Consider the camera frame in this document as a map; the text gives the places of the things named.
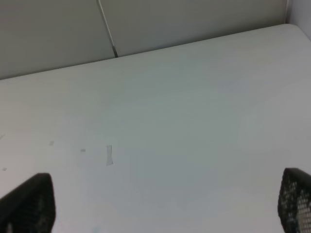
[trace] gray wall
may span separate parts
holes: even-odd
[[[291,0],[290,23],[297,25],[311,39],[311,1]]]
[[[282,24],[286,0],[101,0],[118,55]]]
[[[0,79],[113,57],[95,0],[1,0]]]

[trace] mesh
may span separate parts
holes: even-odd
[[[49,174],[37,174],[6,195],[0,210],[0,233],[50,233],[56,213]]]
[[[311,176],[297,168],[284,170],[278,215],[285,233],[311,233]]]

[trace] white tabletop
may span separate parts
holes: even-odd
[[[54,233],[281,233],[310,103],[293,25],[2,80],[0,195],[49,172]]]

